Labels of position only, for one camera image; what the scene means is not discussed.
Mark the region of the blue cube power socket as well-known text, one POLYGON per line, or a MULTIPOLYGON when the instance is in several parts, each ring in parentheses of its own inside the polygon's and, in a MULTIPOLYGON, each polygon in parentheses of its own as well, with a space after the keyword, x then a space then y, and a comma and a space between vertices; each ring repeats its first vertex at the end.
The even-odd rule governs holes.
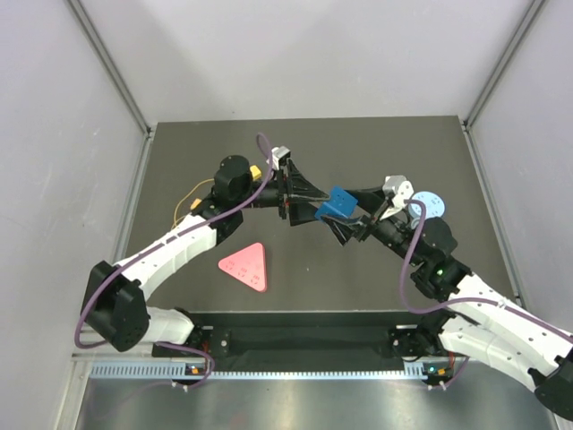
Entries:
POLYGON ((357 199, 339 186, 330 190, 329 199, 323 202, 314 214, 314 218, 321 220, 323 215, 348 219, 357 206, 357 199))

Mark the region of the yellow plug adapter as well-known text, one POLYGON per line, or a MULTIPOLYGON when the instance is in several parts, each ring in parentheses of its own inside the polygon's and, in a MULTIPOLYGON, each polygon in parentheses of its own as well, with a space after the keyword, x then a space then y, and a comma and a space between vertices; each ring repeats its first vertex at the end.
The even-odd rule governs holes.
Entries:
POLYGON ((262 178, 261 170, 256 165, 250 166, 250 174, 253 182, 259 181, 262 178))

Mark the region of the pink triangular power strip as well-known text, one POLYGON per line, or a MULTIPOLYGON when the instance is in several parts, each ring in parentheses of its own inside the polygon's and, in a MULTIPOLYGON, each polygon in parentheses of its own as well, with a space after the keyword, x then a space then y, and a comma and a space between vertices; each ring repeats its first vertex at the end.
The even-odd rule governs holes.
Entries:
POLYGON ((221 259, 218 268, 256 292, 267 290, 265 247, 254 243, 221 259))

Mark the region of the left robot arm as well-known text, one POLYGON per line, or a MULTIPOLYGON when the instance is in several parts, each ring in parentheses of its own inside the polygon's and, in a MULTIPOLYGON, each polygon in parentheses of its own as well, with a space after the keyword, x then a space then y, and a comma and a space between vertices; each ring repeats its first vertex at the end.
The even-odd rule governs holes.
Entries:
POLYGON ((244 208, 276 207, 282 219, 296 225, 312 221, 316 204, 328 199, 300 173, 288 151, 270 162, 262 179, 254 177, 247 158, 226 157, 210 192, 175 228, 131 257, 91 269, 81 322, 118 352, 141 342, 168 342, 193 355, 202 347, 201 331, 182 310, 149 307, 155 290, 191 259, 229 238, 242 224, 244 208))

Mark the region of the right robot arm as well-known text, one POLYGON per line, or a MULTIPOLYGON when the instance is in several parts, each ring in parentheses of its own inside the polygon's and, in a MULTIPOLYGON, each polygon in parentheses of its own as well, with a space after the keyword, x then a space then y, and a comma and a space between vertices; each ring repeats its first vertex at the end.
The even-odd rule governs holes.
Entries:
POLYGON ((407 308, 435 321, 417 333, 424 352, 478 360, 523 384, 553 414, 572 418, 571 332, 530 314, 453 256, 458 243, 440 197, 415 192, 400 176, 378 189, 333 192, 316 219, 341 244, 377 238, 403 259, 399 293, 411 279, 435 300, 432 307, 407 308))

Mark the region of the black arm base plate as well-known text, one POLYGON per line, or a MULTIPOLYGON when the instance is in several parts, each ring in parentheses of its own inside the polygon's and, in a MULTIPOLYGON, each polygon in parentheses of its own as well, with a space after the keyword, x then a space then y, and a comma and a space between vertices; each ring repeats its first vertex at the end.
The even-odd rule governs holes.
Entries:
POLYGON ((202 313, 190 317, 194 327, 183 346, 210 354, 219 366, 248 354, 269 358, 288 351, 357 352, 374 358, 445 357, 438 335, 453 316, 436 311, 426 316, 405 312, 258 312, 202 313))

